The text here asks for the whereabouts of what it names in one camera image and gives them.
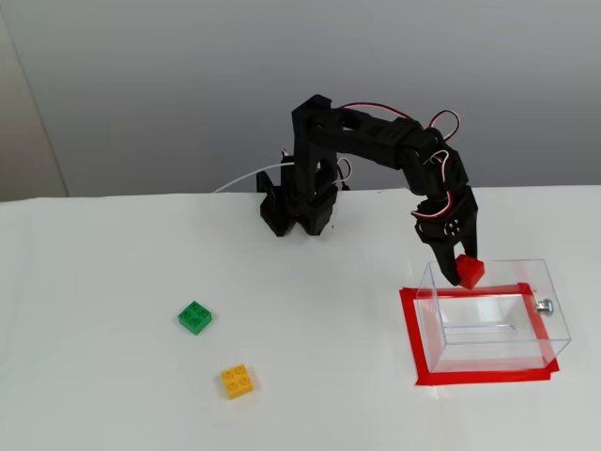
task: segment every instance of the red wire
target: red wire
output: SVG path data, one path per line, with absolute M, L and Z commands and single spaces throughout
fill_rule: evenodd
M 341 108 L 358 108 L 358 107 L 366 107 L 366 108 L 381 108 L 382 110 L 390 111 L 391 113 L 395 113 L 398 116 L 404 117 L 405 119 L 415 120 L 413 117 L 406 115 L 402 111 L 398 111 L 391 106 L 382 105 L 381 103 L 372 103 L 370 101 L 356 101 L 354 103 L 347 103 L 346 105 L 342 105 Z
M 453 116 L 455 116 L 455 119 L 457 119 L 457 125 L 455 127 L 455 129 L 447 134 L 446 136 L 444 136 L 445 141 L 450 140 L 453 136 L 455 136 L 455 133 L 457 133 L 457 131 L 459 130 L 459 126 L 461 125 L 461 119 L 459 118 L 459 115 L 453 111 L 453 110 L 442 110 L 441 112 L 439 112 L 438 114 L 436 114 L 434 117 L 432 117 L 432 120 L 430 121 L 430 125 L 428 125 L 428 127 L 434 127 L 434 124 L 436 123 L 437 120 L 439 120 L 439 117 L 441 117 L 444 113 L 451 113 Z

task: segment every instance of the clear plastic box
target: clear plastic box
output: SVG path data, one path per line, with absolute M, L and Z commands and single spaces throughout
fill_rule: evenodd
M 487 261 L 474 289 L 431 262 L 415 308 L 430 372 L 544 368 L 571 340 L 544 260 Z

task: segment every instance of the white wall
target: white wall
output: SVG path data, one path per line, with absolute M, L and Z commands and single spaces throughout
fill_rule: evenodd
M 0 14 L 0 201 L 67 195 Z
M 457 110 L 477 186 L 601 183 L 597 0 L 0 2 L 76 195 L 210 191 L 316 93 Z M 353 162 L 354 189 L 404 182 Z

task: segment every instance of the black robotic arm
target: black robotic arm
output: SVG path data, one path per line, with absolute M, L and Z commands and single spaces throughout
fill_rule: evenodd
M 261 216 L 281 237 L 300 223 L 309 235 L 319 235 L 331 217 L 338 188 L 337 153 L 349 153 L 403 170 L 409 189 L 425 195 L 412 214 L 420 239 L 434 251 L 442 273 L 453 284 L 460 277 L 455 245 L 477 257 L 478 206 L 468 186 L 459 154 L 435 128 L 398 117 L 388 121 L 347 108 L 331 108 L 316 95 L 292 112 L 294 155 L 285 155 L 281 185 L 265 172 L 257 174 L 257 191 L 267 193 Z

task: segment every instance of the toy block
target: toy block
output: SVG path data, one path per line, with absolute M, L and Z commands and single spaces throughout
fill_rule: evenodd
M 212 315 L 205 307 L 194 301 L 179 314 L 178 318 L 182 326 L 194 335 L 198 335 L 211 322 Z
M 234 366 L 222 373 L 222 382 L 230 399 L 252 392 L 253 381 L 244 365 Z
M 457 264 L 457 272 L 461 282 L 459 285 L 463 288 L 472 289 L 485 275 L 485 264 L 477 258 L 468 257 L 461 254 L 455 261 Z

